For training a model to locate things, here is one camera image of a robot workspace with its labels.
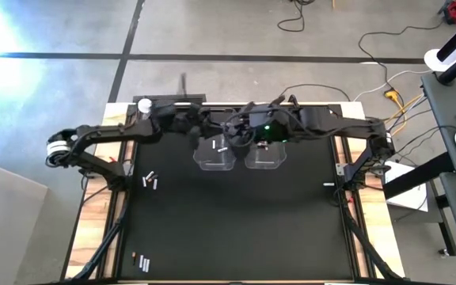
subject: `metal bracket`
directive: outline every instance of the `metal bracket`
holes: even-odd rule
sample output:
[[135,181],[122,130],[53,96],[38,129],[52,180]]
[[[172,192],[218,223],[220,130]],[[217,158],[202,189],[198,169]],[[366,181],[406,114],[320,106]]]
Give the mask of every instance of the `metal bracket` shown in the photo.
[[344,176],[344,167],[345,166],[346,166],[346,163],[336,163],[337,175]]

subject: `clear plastic container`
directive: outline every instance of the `clear plastic container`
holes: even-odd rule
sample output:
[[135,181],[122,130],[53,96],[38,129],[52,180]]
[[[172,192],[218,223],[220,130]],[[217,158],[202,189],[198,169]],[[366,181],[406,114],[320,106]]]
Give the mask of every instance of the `clear plastic container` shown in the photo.
[[245,166],[249,169],[276,169],[286,160],[285,143],[273,142],[266,147],[251,145],[245,157]]
[[193,159],[202,170],[231,170],[237,160],[226,142],[224,135],[216,135],[209,139],[200,139]]

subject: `white cable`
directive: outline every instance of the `white cable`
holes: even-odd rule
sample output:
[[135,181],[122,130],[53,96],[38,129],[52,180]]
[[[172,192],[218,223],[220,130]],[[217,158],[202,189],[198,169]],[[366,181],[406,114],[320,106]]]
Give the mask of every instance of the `white cable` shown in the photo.
[[[424,98],[425,94],[421,94],[420,98],[418,98],[416,101],[414,101],[414,103],[412,103],[411,107],[409,107],[409,109],[407,110],[403,110],[404,111],[404,114],[407,114],[409,113],[409,111],[411,111],[413,108],[415,108],[416,105],[418,105],[418,103],[420,102],[423,102],[425,100],[427,100],[427,98]],[[391,130],[396,124],[397,124],[397,121],[399,120],[400,116],[398,116],[396,119],[395,119],[395,122],[393,122],[393,125],[392,127],[389,127],[388,130]]]
[[[426,73],[429,73],[429,72],[432,72],[432,70],[426,70],[426,71],[413,71],[413,70],[404,70],[402,72],[399,72],[397,74],[395,74],[394,76],[392,76],[391,78],[388,79],[388,82],[392,81],[392,79],[396,78],[397,76],[399,75],[402,75],[402,74],[406,74],[406,73],[412,73],[412,74],[426,74]],[[364,95],[364,94],[367,94],[367,93],[372,93],[374,91],[378,91],[380,90],[381,88],[385,87],[387,85],[387,82],[385,82],[385,84],[379,86],[378,88],[375,88],[375,89],[372,89],[372,90],[369,90],[369,91],[363,91],[361,92],[360,94],[358,94],[357,97],[355,97],[355,99],[353,100],[354,101],[357,101],[358,98],[360,98],[360,96]]]

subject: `wooden platform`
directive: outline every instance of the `wooden platform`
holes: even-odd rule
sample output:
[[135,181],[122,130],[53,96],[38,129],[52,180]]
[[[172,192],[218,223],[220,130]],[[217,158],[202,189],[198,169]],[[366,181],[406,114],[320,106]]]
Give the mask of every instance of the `wooden platform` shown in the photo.
[[[324,105],[326,102],[318,103],[303,103],[308,105],[319,104]],[[359,102],[329,102],[329,104],[338,104],[342,107],[344,117],[363,119],[363,108]],[[126,120],[126,111],[128,103],[110,103],[107,104],[103,125],[115,125],[122,123]],[[342,145],[340,138],[336,138],[337,149],[339,150],[340,162],[345,162],[344,153],[342,152]],[[348,139],[349,149],[351,151],[352,160],[356,160],[361,152],[365,149],[365,140],[362,139]],[[111,161],[113,158],[117,159],[120,152],[120,143],[105,143],[97,145],[95,155],[106,161]],[[126,154],[126,158],[130,158],[131,154]],[[375,177],[367,176],[367,185],[380,188],[381,181]],[[96,178],[89,181],[85,198],[92,193],[106,185],[102,178]],[[393,233],[392,222],[388,207],[386,206],[385,196],[382,191],[365,188],[359,191],[360,199],[362,201],[363,216],[367,227],[370,242],[376,248],[382,259],[396,272],[399,276],[404,276],[404,269],[402,268],[401,257],[397,247],[397,241]],[[73,277],[79,273],[84,264],[89,261],[90,257],[96,251],[96,248],[101,243],[103,238],[105,221],[108,216],[108,205],[110,203],[111,192],[105,190],[99,195],[93,197],[81,209],[78,220],[78,226],[74,235],[74,243],[66,270],[66,278]],[[118,207],[116,213],[120,211],[120,204],[123,199],[118,199]],[[351,213],[355,216],[353,204],[350,203]],[[362,246],[355,240],[356,252],[358,255],[360,271],[362,276],[368,276],[367,268],[365,266],[365,257],[363,254]],[[104,274],[110,276],[112,273],[113,253],[116,240],[111,245],[108,253],[107,262],[105,264]]]

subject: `table leg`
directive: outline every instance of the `table leg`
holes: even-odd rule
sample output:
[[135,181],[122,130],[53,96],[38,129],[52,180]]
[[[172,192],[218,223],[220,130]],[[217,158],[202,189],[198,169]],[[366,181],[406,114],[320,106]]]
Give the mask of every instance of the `table leg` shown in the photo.
[[440,173],[452,171],[454,171],[453,163],[451,162],[450,155],[445,152],[416,167],[414,170],[384,184],[385,197],[390,199],[436,178]]

